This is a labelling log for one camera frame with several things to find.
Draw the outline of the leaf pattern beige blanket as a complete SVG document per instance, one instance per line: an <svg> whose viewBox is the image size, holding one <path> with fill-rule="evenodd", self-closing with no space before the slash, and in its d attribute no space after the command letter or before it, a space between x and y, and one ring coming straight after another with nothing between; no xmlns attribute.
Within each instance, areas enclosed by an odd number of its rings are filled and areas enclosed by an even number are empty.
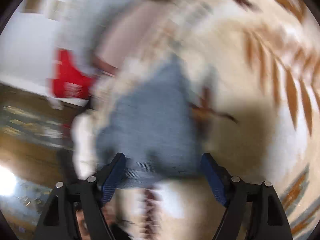
<svg viewBox="0 0 320 240"><path fill-rule="evenodd" d="M203 153L232 176L269 181L293 239L319 222L319 24L303 0L170 0L93 109L72 125L76 175L100 169L99 132L117 101L182 60ZM118 187L103 207L133 239L212 239L225 208L203 173L148 187Z"/></svg>

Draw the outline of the grey quilted cloth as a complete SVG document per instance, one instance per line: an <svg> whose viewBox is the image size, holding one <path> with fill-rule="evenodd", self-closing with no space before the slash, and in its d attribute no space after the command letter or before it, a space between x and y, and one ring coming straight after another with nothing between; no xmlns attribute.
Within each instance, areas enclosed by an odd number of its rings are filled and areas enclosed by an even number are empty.
<svg viewBox="0 0 320 240"><path fill-rule="evenodd" d="M93 51L115 18L139 0L81 0L68 9L59 46L70 50L79 68L90 66Z"/></svg>

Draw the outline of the blue denim pants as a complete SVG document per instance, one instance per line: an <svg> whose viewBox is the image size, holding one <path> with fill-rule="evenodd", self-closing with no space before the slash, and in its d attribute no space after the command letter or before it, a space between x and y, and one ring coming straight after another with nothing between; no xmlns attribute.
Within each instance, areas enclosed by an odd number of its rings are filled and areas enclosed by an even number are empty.
<svg viewBox="0 0 320 240"><path fill-rule="evenodd" d="M200 174L200 139L182 74L182 60L167 59L150 80L122 96L96 139L98 166L116 153L127 159L119 187L148 187Z"/></svg>

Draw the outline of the red printed bag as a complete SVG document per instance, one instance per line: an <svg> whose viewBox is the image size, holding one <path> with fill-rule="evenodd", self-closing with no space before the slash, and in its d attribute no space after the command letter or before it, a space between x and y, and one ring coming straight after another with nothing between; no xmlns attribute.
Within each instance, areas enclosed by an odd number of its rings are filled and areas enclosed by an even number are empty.
<svg viewBox="0 0 320 240"><path fill-rule="evenodd" d="M55 76L50 79L53 95L57 98L88 99L95 77L85 75L75 67L69 50L58 49L56 59Z"/></svg>

